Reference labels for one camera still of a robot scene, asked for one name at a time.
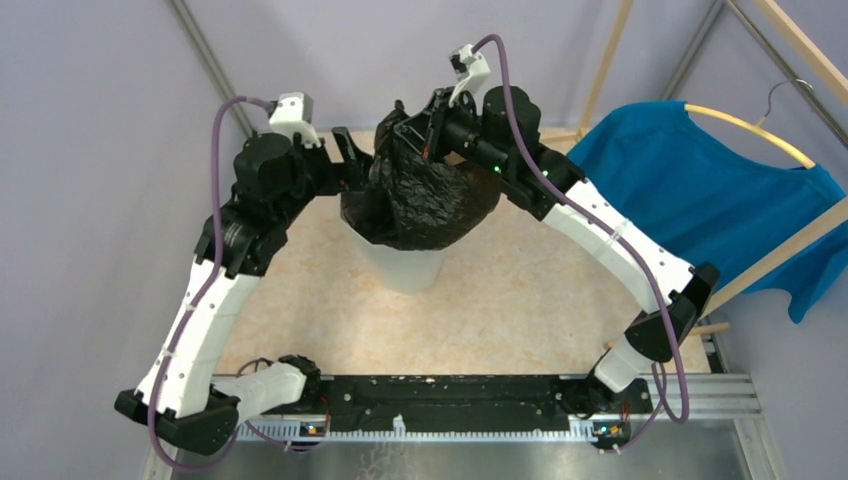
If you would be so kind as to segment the black plastic trash bag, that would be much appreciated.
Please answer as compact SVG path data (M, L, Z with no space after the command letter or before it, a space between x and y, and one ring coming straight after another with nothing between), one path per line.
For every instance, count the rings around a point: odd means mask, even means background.
M409 118L397 100L378 123L364 188L341 195L340 215L371 244L401 251L443 250L495 210L500 178L465 160L423 160L393 133Z

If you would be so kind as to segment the white translucent trash bin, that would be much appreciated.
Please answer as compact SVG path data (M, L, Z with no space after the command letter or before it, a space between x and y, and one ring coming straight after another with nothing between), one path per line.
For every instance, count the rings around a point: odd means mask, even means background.
M366 263L380 283L396 293L414 295L437 280L448 250L406 251L373 244L346 225Z

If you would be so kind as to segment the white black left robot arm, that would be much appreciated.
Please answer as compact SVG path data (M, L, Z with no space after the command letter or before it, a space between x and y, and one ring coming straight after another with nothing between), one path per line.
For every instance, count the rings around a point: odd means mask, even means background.
M253 417L285 405L303 414L319 404L320 371L303 356L220 381L214 372L242 306L306 206L363 189L372 155L344 127L332 137L339 162L324 144L310 147L301 135L276 133L251 136L235 156L230 197L213 203L168 337L149 373L115 402L157 442L210 456Z

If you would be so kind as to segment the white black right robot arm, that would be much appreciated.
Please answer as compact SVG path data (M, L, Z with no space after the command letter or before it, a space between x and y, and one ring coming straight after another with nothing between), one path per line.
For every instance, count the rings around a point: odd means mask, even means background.
M427 166L456 154L499 179L521 210L576 242L637 300L641 311L563 400L588 418L612 412L645 370L682 365L680 346L719 278L709 263L694 266L665 250L600 193L565 154L540 140L541 110L519 87L490 89L481 104L458 87L435 90L426 106L386 130L393 152Z

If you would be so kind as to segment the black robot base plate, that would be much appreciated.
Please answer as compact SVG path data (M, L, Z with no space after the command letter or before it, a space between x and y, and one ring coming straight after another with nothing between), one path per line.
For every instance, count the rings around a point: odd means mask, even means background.
M338 375L311 386L304 399L271 411L328 419L333 433L386 432L396 417L412 433L530 433L653 408L643 379L611 393L568 375Z

